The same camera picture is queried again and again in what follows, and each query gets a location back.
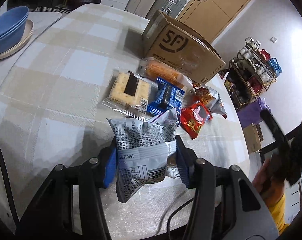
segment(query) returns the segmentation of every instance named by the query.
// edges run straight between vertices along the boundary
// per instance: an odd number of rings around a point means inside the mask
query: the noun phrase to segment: checkered tablecloth
[[[19,216],[56,164],[79,165],[111,142],[114,135],[106,118],[121,116],[101,101],[110,92],[116,69],[137,69],[147,23],[116,8],[87,4],[38,37],[12,67],[0,87],[0,146]],[[248,175],[246,143],[230,97],[219,76],[208,85],[220,92],[227,120],[215,114],[195,140],[181,128],[178,134],[213,165],[238,164]],[[101,190],[112,239],[141,239],[165,231],[172,211],[193,195],[180,180],[166,177],[143,186],[123,204],[114,181]],[[174,217],[171,228],[187,223],[190,207]],[[77,208],[75,201],[75,218]]]

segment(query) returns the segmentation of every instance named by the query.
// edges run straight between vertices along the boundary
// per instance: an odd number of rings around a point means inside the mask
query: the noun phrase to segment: cracker
[[[129,77],[130,74],[128,73],[119,73],[111,89],[110,99],[121,105],[138,107],[140,105],[141,98],[148,100],[150,84],[142,79],[138,79],[139,81],[135,95],[131,96],[124,93]]]

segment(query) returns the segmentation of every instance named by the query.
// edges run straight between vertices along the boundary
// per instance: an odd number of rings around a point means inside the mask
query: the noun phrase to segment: sf logo
[[[169,30],[166,34],[167,38],[164,38],[162,41],[164,43],[166,43],[166,45],[163,45],[162,43],[160,43],[158,46],[167,51],[167,52],[179,52],[182,49],[185,48],[185,46],[187,45],[189,39],[188,38],[184,38],[180,35],[175,35],[175,32],[172,30]]]

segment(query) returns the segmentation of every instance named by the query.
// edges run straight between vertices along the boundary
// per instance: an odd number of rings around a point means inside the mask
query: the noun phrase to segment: person
[[[266,159],[263,163],[262,168],[255,175],[252,185],[256,188],[258,193],[261,193],[263,188],[263,183],[268,179],[267,167],[270,164],[271,159]],[[273,220],[277,226],[278,232],[281,234],[289,224],[284,221],[284,211],[285,211],[285,185],[284,180],[279,180],[274,177],[271,178],[270,188],[262,194],[262,199],[264,200],[268,210],[270,211]]]

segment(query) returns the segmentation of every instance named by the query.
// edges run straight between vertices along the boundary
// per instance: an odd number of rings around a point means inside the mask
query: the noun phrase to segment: sf express box
[[[157,58],[200,84],[206,84],[225,66],[200,34],[159,10],[142,39],[144,57]]]

